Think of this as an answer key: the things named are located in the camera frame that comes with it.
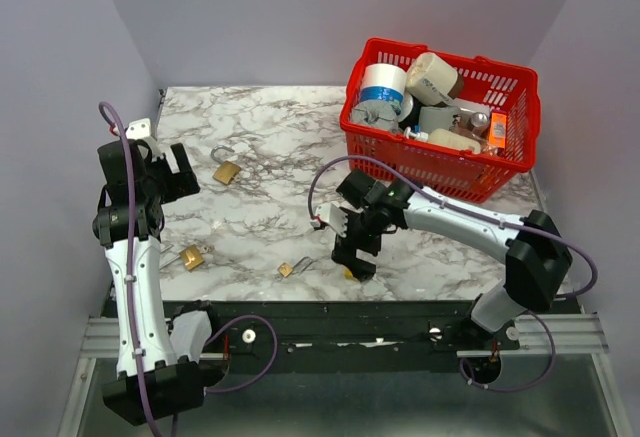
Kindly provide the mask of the small brass long-shackle padlock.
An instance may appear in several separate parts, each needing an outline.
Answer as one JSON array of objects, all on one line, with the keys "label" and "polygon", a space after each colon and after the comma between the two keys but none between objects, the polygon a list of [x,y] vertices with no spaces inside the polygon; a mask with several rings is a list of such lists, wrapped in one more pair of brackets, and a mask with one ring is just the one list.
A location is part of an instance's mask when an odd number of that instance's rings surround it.
[{"label": "small brass long-shackle padlock", "polygon": [[309,256],[305,256],[293,265],[287,262],[282,263],[278,267],[277,272],[281,277],[286,278],[291,275],[300,274],[304,272],[312,263],[313,263],[313,259]]}]

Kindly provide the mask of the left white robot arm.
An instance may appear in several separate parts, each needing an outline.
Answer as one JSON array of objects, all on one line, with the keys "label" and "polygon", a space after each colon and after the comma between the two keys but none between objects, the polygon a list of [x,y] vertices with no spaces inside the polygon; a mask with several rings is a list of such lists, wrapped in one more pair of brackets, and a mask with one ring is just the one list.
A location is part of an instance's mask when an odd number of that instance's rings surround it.
[{"label": "left white robot arm", "polygon": [[202,352],[222,337],[210,303],[181,305],[166,318],[160,289],[163,205],[199,192],[181,144],[164,153],[144,139],[101,146],[106,180],[92,230],[104,249],[115,290],[119,325],[116,378],[102,387],[107,408],[139,426],[191,410],[204,400]]}]

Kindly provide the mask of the yellow padlock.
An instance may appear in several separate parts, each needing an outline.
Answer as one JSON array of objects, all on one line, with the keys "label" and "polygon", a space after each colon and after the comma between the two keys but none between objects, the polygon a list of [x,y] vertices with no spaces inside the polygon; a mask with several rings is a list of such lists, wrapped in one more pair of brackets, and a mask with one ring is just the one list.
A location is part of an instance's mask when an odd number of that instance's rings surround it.
[{"label": "yellow padlock", "polygon": [[359,282],[359,279],[357,277],[355,277],[354,274],[348,268],[344,269],[344,276],[348,280],[351,280],[351,281],[354,281],[354,282]]}]

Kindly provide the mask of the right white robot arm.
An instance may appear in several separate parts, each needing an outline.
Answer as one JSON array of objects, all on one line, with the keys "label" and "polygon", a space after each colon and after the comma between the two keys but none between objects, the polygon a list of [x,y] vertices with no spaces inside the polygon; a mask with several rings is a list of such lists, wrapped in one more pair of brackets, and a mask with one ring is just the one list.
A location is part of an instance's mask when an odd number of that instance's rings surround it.
[{"label": "right white robot arm", "polygon": [[336,234],[332,260],[361,282],[370,280],[376,267],[357,254],[377,255],[383,235],[398,229],[447,237],[504,265],[504,278],[475,300],[460,324],[462,341],[474,349],[485,347],[524,312],[549,310],[573,262],[544,212],[493,213],[402,179],[384,184],[360,170],[352,171],[337,192],[349,205],[319,205],[316,217]]}]

